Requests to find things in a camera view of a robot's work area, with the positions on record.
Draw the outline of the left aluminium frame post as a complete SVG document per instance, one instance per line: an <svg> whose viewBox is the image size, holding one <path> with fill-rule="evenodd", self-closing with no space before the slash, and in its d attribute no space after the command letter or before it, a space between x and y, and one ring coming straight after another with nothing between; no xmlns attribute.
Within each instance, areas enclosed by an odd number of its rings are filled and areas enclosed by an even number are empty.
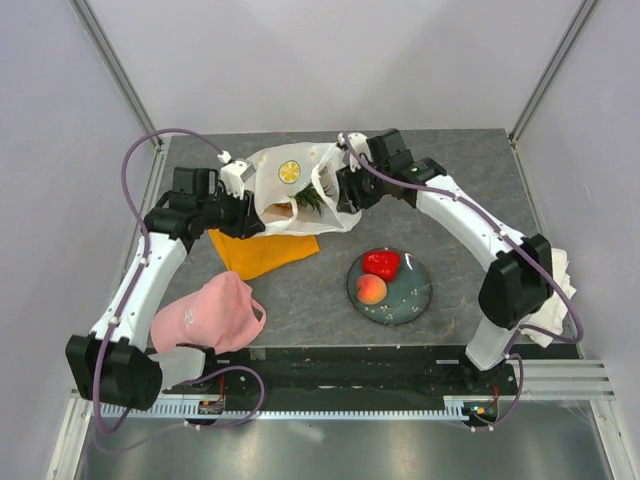
<svg viewBox="0 0 640 480"><path fill-rule="evenodd" d="M99 53L139 126L144 133L151 133L156 129L154 122L91 3L87 0L69 0L68 3L82 23L85 32Z"/></svg>

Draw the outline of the fake peach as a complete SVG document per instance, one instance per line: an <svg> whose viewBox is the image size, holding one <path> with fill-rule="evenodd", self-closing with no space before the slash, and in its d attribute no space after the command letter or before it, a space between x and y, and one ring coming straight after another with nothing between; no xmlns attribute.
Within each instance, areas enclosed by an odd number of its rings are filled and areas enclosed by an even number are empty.
<svg viewBox="0 0 640 480"><path fill-rule="evenodd" d="M365 305L375 305L387 296L387 284L377 275L363 274L356 281L356 297Z"/></svg>

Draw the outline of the fake red bell pepper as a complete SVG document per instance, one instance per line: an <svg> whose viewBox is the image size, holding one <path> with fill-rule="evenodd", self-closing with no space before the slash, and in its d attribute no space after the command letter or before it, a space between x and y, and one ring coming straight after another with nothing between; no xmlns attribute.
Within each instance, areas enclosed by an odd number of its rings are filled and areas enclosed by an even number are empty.
<svg viewBox="0 0 640 480"><path fill-rule="evenodd" d="M396 278L401 263L398 253L391 250L369 251L362 259L362 271L366 274L375 275L384 282L393 282Z"/></svg>

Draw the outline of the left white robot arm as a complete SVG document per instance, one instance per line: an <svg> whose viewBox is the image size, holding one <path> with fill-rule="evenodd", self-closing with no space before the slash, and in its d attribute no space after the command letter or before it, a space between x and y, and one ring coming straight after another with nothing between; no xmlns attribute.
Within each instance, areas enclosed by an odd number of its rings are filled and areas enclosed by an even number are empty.
<svg viewBox="0 0 640 480"><path fill-rule="evenodd" d="M237 351L262 332L266 311L232 271L159 306L195 241L247 218L251 193L233 197L223 181L214 169L175 169L171 189L140 219L136 254L106 312L89 334L70 337L65 354L73 378L94 408L147 410L177 385L211 392L220 371L205 360L206 350Z"/></svg>

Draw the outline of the aluminium frame post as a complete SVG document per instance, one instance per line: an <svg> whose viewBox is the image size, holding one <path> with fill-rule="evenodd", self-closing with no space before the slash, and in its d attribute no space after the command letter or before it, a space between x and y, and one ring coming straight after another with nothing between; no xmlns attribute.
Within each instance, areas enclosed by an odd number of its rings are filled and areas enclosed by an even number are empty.
<svg viewBox="0 0 640 480"><path fill-rule="evenodd" d="M599 4L599 0L581 0L579 2L578 8L560 37L514 126L509 131L508 138L513 147L523 136Z"/></svg>
<svg viewBox="0 0 640 480"><path fill-rule="evenodd" d="M99 53L139 126L144 133L151 133L156 129L154 122L91 3L87 0L69 0L68 3L82 23L85 32Z"/></svg>

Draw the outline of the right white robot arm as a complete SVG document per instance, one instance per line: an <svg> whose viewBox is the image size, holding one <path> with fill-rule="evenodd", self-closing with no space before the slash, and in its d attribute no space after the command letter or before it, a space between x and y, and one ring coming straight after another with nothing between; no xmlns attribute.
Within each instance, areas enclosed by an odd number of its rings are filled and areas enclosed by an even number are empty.
<svg viewBox="0 0 640 480"><path fill-rule="evenodd" d="M482 319L457 371L465 391L483 392L493 383L493 370L506 358L517 327L552 295L549 241L496 219L435 160L415 159L396 129L371 138L341 132L336 146L344 163L336 173L339 212L356 214L391 195L443 226L484 270L478 294Z"/></svg>

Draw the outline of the white plastic bag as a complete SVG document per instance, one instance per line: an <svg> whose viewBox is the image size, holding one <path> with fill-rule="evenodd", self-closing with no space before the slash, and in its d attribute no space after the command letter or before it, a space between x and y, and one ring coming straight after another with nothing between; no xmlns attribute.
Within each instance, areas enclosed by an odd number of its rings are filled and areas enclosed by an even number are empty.
<svg viewBox="0 0 640 480"><path fill-rule="evenodd" d="M246 183L264 224L263 236L346 233L362 214L338 210L337 172L344 152L330 143L293 143L248 157L255 173Z"/></svg>

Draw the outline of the right aluminium frame post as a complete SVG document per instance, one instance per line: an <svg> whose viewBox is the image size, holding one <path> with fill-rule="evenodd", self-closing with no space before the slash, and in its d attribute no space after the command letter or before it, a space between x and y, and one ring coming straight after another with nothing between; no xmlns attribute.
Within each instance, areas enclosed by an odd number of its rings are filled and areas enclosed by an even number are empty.
<svg viewBox="0 0 640 480"><path fill-rule="evenodd" d="M514 126L509 131L508 138L513 147L523 136L599 4L599 0L581 0L579 2L578 8L560 37Z"/></svg>

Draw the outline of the orange cloth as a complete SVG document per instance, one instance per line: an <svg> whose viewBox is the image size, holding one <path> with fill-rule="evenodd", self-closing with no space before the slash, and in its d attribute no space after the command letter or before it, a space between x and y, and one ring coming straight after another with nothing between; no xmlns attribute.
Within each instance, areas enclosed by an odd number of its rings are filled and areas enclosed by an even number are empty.
<svg viewBox="0 0 640 480"><path fill-rule="evenodd" d="M235 271L244 281L320 251L315 236L273 235L239 239L218 229L210 230L209 236L226 269Z"/></svg>

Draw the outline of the fake fruit green leaves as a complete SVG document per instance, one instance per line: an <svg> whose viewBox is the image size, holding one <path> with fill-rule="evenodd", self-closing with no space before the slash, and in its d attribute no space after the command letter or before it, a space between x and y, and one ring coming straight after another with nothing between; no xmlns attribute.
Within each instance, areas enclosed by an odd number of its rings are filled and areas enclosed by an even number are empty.
<svg viewBox="0 0 640 480"><path fill-rule="evenodd" d="M292 199L296 202L298 208L310 209L318 215L322 214L325 206L323 197L312 184L294 194Z"/></svg>

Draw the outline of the pink cap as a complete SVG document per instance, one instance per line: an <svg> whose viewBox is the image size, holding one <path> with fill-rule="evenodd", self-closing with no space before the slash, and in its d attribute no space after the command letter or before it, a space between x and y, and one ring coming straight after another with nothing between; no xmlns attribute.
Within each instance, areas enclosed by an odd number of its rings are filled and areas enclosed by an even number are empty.
<svg viewBox="0 0 640 480"><path fill-rule="evenodd" d="M161 309L150 335L159 353L191 345L223 354L248 346L266 320L266 310L253 298L252 288L236 272L227 271Z"/></svg>

